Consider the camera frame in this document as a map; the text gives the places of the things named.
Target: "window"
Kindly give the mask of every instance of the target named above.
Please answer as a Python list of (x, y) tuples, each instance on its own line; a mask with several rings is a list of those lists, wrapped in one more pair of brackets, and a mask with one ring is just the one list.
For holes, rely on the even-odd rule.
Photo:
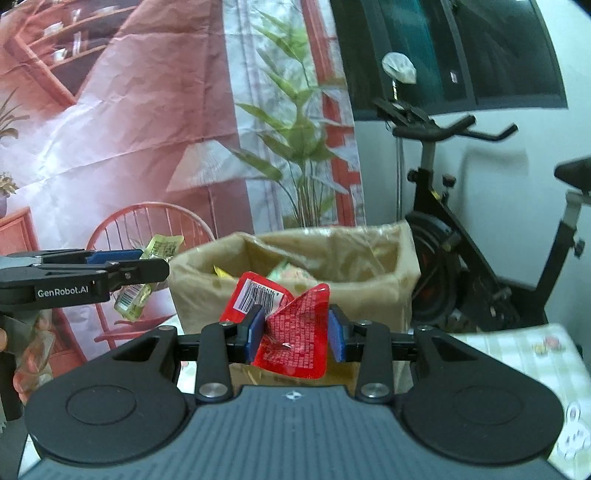
[(381, 72), (406, 54), (416, 85), (400, 98), (430, 114), (489, 108), (565, 108), (556, 54), (534, 0), (332, 0), (357, 120), (391, 96)]

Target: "white wall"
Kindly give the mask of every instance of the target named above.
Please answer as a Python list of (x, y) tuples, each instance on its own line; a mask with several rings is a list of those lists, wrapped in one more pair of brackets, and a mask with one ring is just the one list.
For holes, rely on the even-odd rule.
[[(516, 136), (501, 144), (455, 138), (437, 149), (441, 174), (457, 177), (450, 207), (459, 215), (495, 271), (535, 284), (562, 216), (567, 186), (554, 166), (591, 155), (591, 18), (570, 0), (537, 0), (556, 49), (568, 110), (519, 109), (475, 112), (475, 128), (498, 132), (511, 122)], [(445, 115), (446, 125), (460, 115)], [(382, 122), (356, 124), (368, 223), (395, 218), (395, 144)], [(420, 144), (405, 142), (407, 171), (419, 161)], [(405, 209), (414, 186), (405, 181)], [(564, 324), (583, 345), (591, 365), (591, 209), (579, 233), (589, 242), (580, 260), (567, 260), (547, 307), (551, 322)]]

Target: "red snack wrapper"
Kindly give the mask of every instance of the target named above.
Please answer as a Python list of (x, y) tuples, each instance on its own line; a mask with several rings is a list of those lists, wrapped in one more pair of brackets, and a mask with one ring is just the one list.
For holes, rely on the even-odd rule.
[(294, 298), (284, 287), (247, 272), (220, 320), (240, 323), (250, 307), (263, 305), (271, 314), (252, 364), (281, 375), (318, 379), (326, 373), (329, 297), (325, 283)]

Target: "white plastic-covered object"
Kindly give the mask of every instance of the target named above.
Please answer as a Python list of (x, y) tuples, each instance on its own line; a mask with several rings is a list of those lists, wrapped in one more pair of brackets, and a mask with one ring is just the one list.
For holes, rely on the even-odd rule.
[(402, 53), (395, 51), (387, 53), (382, 59), (382, 68), (396, 82), (417, 83), (417, 69)]

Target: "bike seat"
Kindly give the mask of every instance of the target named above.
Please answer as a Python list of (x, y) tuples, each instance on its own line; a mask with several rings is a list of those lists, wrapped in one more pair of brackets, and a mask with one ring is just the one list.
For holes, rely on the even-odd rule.
[(554, 176), (585, 193), (591, 192), (591, 157), (561, 163), (554, 169)]

